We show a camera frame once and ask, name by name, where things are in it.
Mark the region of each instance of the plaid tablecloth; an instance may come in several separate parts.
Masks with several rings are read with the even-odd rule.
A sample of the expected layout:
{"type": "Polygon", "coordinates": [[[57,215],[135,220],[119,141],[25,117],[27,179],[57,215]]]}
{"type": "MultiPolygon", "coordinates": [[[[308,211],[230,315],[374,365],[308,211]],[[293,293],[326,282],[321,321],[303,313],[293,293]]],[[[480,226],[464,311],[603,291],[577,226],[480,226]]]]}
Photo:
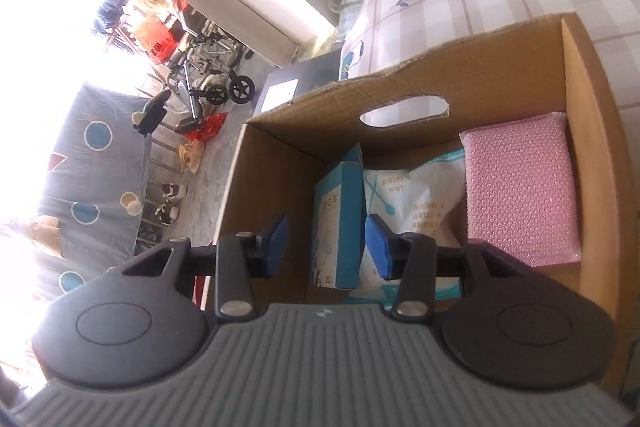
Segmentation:
{"type": "Polygon", "coordinates": [[[640,0],[367,0],[344,43],[340,79],[383,70],[453,39],[571,11],[609,77],[640,201],[640,0]]]}

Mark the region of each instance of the cardboard box handle hole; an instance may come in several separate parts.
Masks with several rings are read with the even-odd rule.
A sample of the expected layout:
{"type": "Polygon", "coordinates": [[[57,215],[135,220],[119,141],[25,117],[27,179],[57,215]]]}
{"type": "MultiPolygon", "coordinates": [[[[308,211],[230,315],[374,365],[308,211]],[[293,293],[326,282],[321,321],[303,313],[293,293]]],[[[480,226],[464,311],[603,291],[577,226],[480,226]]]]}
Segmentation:
{"type": "Polygon", "coordinates": [[[370,127],[385,128],[447,116],[449,104],[444,98],[422,94],[367,111],[360,115],[360,121],[370,127]]]}

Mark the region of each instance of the metal screw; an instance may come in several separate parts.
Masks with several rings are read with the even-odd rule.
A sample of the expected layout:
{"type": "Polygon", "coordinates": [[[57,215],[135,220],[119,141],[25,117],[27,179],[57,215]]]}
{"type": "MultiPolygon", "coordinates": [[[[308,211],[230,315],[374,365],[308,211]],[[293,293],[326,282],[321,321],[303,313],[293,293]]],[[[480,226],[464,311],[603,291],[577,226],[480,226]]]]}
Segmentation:
{"type": "Polygon", "coordinates": [[[253,309],[254,307],[246,301],[227,301],[220,306],[220,311],[228,317],[244,317],[253,309]]]}
{"type": "Polygon", "coordinates": [[[404,317],[422,317],[427,314],[429,307],[421,301],[404,301],[398,304],[396,311],[404,317]]]}

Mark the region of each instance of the white plastic package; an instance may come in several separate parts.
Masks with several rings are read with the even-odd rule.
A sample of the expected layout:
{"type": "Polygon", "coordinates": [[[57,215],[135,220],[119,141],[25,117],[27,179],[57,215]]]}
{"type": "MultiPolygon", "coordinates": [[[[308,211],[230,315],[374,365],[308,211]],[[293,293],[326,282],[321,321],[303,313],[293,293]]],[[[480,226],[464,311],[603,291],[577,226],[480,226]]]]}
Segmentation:
{"type": "MultiPolygon", "coordinates": [[[[465,195],[464,150],[438,156],[412,171],[366,170],[363,178],[367,214],[380,215],[394,233],[419,232],[433,237],[440,247],[460,247],[447,216],[465,195]]],[[[365,247],[360,285],[351,291],[346,302],[377,302],[390,308],[399,283],[378,276],[365,247]]],[[[436,279],[436,299],[458,296],[458,278],[436,279]]]]}

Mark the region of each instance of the gray ribbed surface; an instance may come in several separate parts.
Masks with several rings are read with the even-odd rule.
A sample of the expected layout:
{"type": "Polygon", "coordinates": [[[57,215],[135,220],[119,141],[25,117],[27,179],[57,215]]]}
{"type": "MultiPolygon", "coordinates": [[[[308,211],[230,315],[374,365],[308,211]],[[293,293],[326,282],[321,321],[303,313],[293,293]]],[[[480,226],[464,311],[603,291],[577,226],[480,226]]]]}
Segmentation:
{"type": "Polygon", "coordinates": [[[375,305],[271,305],[228,325],[180,373],[127,392],[56,381],[14,411],[33,427],[623,426],[595,385],[553,394],[494,387],[446,358],[428,328],[375,305]]]}

